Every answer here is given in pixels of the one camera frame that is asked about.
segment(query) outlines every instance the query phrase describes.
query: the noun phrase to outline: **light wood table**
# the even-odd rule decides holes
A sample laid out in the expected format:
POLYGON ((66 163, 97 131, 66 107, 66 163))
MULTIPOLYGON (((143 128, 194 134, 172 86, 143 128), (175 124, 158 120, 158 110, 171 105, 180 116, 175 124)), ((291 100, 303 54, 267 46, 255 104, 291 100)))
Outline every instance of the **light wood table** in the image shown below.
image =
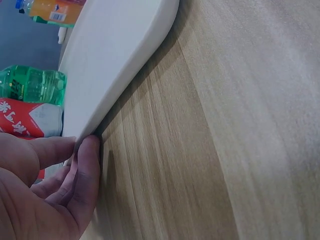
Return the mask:
POLYGON ((97 132, 84 240, 319 239, 320 1, 181 0, 97 132))

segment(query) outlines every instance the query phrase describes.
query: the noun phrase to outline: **red packaging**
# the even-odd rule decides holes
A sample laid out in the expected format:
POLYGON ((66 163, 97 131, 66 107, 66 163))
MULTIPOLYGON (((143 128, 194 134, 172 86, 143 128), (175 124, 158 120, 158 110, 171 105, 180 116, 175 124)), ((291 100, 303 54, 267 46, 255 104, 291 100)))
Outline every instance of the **red packaging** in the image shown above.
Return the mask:
POLYGON ((0 97, 0 132, 17 137, 60 136, 63 110, 48 103, 27 103, 0 97))

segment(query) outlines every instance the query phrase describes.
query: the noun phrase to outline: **bottle cap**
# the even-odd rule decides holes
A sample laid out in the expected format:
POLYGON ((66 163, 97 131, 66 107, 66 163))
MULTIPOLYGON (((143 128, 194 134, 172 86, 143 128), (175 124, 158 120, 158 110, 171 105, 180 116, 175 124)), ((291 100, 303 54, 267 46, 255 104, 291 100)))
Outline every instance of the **bottle cap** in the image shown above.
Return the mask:
POLYGON ((20 9, 22 5, 23 5, 23 0, 16 0, 16 3, 15 3, 16 9, 20 9))

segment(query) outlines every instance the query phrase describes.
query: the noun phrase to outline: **skin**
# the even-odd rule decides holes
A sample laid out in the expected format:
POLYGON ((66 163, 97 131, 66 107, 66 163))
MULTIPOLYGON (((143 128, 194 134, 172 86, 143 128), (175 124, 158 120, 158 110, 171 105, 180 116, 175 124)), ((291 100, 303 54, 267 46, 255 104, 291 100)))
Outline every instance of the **skin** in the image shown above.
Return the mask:
POLYGON ((6 240, 78 240, 98 197, 99 140, 83 140, 71 166, 33 185, 39 170, 72 157, 73 137, 23 140, 0 133, 0 233, 6 240))

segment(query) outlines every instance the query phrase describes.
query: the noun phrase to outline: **orange packaging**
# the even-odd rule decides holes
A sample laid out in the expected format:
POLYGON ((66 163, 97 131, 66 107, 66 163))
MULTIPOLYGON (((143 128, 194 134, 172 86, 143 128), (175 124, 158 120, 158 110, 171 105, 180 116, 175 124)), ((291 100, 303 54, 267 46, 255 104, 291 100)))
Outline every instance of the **orange packaging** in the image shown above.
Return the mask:
POLYGON ((0 132, 17 137, 55 137, 63 129, 63 110, 48 103, 0 97, 0 132))
POLYGON ((30 17, 39 16, 48 22, 74 25, 83 6, 59 0, 34 0, 30 17))

